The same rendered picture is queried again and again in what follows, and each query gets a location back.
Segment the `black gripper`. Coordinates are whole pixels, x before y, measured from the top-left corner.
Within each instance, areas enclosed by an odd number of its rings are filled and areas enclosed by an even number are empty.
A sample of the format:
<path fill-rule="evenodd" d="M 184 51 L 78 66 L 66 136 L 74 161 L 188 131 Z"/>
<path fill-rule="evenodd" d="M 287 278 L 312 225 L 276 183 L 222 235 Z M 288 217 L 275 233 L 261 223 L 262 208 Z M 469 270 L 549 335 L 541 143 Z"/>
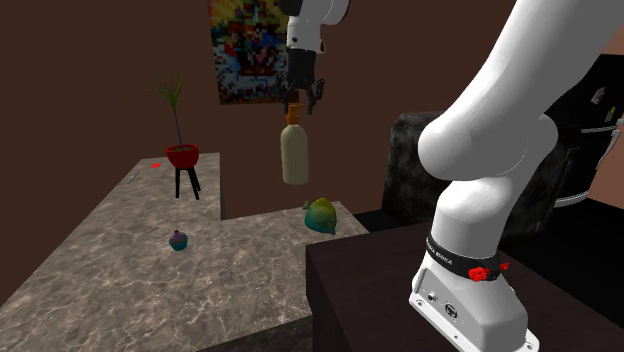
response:
<path fill-rule="evenodd" d="M 305 49 L 288 49 L 287 75 L 277 75 L 278 98 L 283 104 L 296 101 L 295 89 L 306 89 L 307 114 L 311 115 L 318 101 L 323 97 L 325 80 L 315 77 L 317 53 Z"/>

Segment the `green and yellow fish figure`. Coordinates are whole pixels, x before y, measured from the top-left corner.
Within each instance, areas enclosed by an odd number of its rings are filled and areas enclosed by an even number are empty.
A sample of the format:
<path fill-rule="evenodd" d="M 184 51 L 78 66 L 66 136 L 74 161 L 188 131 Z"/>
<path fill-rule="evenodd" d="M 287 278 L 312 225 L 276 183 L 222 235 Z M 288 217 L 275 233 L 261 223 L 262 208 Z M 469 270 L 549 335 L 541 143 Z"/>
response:
<path fill-rule="evenodd" d="M 312 203 L 306 201 L 302 209 L 306 211 L 304 224 L 309 229 L 319 233 L 336 234 L 337 213 L 329 200 L 319 198 Z"/>

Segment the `beige bottle with orange pump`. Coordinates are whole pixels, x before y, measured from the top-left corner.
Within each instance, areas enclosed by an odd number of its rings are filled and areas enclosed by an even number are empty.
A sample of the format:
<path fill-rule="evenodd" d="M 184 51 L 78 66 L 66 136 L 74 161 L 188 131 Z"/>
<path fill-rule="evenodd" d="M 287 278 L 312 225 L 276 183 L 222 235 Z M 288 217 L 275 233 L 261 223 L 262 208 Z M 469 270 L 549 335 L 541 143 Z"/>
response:
<path fill-rule="evenodd" d="M 288 104 L 286 126 L 280 135 L 282 179 L 290 185 L 302 185 L 309 179 L 308 138 L 299 124 L 301 107 L 303 104 Z"/>

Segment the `red potted plant on stool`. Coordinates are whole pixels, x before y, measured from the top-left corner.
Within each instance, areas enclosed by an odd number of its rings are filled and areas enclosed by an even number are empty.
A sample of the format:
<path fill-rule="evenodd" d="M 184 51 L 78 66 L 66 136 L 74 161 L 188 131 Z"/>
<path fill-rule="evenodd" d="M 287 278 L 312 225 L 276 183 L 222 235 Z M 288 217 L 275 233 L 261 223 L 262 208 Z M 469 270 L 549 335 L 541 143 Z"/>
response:
<path fill-rule="evenodd" d="M 166 100 L 174 116 L 177 144 L 166 148 L 166 156 L 175 169 L 175 197 L 180 197 L 181 172 L 186 171 L 194 197 L 196 200 L 199 200 L 201 185 L 195 170 L 200 156 L 199 148 L 196 144 L 185 144 L 183 142 L 178 118 L 178 102 L 184 85 L 184 79 L 178 73 L 176 77 L 171 77 L 169 80 L 164 75 L 161 75 L 158 82 L 151 84 L 151 88 Z"/>

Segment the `colourful wall picture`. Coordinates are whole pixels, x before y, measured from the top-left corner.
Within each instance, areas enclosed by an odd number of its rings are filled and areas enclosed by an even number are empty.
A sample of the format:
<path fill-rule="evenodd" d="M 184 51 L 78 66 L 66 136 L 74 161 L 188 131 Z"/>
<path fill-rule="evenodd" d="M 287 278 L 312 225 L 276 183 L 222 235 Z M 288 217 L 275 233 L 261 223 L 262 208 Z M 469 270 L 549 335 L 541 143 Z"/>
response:
<path fill-rule="evenodd" d="M 288 17 L 280 0 L 207 0 L 220 103 L 280 101 L 277 76 L 287 69 Z"/>

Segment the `dark robot stand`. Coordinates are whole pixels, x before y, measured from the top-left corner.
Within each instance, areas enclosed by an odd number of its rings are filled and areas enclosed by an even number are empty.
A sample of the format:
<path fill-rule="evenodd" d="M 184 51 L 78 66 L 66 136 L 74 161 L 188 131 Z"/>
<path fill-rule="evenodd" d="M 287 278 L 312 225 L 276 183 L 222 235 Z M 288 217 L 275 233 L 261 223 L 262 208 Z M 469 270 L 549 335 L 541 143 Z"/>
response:
<path fill-rule="evenodd" d="M 408 303 L 427 223 L 311 244 L 313 352 L 458 352 Z M 624 329 L 503 254 L 539 352 L 624 352 Z"/>

